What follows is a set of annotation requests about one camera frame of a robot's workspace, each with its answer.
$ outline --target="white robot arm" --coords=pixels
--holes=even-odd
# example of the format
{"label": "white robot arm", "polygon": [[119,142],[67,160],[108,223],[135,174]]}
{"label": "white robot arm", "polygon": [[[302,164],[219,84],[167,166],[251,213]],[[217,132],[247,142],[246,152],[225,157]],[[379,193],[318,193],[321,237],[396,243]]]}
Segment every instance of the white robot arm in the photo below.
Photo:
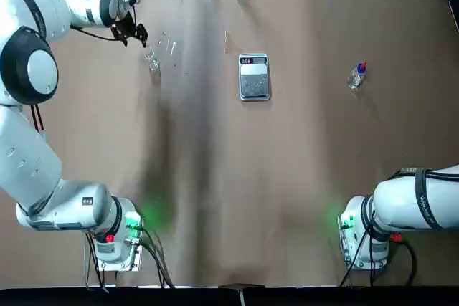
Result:
{"label": "white robot arm", "polygon": [[373,269],[384,268],[392,233],[458,228],[458,182],[459,166],[406,168],[379,183],[373,195],[353,197],[338,218],[347,266],[354,261],[353,269],[370,269],[372,257]]}
{"label": "white robot arm", "polygon": [[145,44],[144,28],[138,30],[129,14],[135,2],[0,0],[0,188],[17,201],[23,226],[91,234],[104,270],[138,269],[142,219],[132,202],[111,196],[101,183],[62,180],[60,159],[22,106],[55,93],[59,73],[48,42],[71,26],[111,27],[125,44],[129,36]]}

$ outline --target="label on robot arm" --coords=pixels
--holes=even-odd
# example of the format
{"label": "label on robot arm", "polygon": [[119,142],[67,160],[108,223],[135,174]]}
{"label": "label on robot arm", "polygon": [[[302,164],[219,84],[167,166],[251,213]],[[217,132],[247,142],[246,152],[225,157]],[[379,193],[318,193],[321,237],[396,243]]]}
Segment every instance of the label on robot arm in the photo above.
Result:
{"label": "label on robot arm", "polygon": [[101,254],[112,254],[115,252],[115,244],[98,244],[98,252]]}

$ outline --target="brown table surface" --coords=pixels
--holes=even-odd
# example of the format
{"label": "brown table surface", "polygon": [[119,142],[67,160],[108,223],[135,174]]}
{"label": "brown table surface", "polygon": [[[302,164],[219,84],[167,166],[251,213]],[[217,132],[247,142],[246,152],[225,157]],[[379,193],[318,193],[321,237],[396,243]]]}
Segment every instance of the brown table surface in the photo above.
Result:
{"label": "brown table surface", "polygon": [[[139,42],[72,32],[52,45],[60,83],[42,112],[63,177],[132,199],[177,285],[337,284],[347,201],[401,167],[459,162],[447,0],[141,0],[137,20],[160,50],[167,35],[176,42],[172,57],[160,53],[160,82]],[[270,101],[239,100],[242,52],[268,54]],[[363,60],[367,79],[352,93],[346,79]],[[0,200],[1,286],[82,285],[82,235],[21,228],[14,202]],[[459,282],[456,233],[407,237],[417,284]],[[403,283],[410,264],[401,249],[379,284]],[[118,278],[157,283],[147,255],[140,273]]]}

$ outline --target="digital scale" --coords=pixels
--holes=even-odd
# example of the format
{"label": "digital scale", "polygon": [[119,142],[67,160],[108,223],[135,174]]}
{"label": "digital scale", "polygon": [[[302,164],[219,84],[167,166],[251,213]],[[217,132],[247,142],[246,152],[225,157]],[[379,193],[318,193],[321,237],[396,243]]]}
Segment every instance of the digital scale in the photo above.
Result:
{"label": "digital scale", "polygon": [[268,56],[264,53],[239,55],[239,98],[243,101],[269,100]]}

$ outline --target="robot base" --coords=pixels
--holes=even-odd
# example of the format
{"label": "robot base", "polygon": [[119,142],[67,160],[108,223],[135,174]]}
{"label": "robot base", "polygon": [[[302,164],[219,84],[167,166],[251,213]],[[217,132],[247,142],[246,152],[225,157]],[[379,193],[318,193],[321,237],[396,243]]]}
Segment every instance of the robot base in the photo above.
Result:
{"label": "robot base", "polygon": [[[363,200],[363,196],[354,197],[348,203],[344,213],[338,216],[339,246],[343,254],[346,268],[351,266],[357,254],[352,269],[370,270],[370,237],[361,220],[361,204]],[[359,252],[356,253],[362,236],[365,236],[365,238],[360,246]],[[373,269],[383,269],[387,266],[389,242],[379,242],[376,239],[372,240]]]}
{"label": "robot base", "polygon": [[101,244],[95,242],[96,256],[100,270],[107,272],[137,272],[141,265],[142,246],[140,231],[129,225],[143,227],[143,219],[137,213],[135,206],[128,199],[118,199],[122,209],[120,228],[113,243]]}

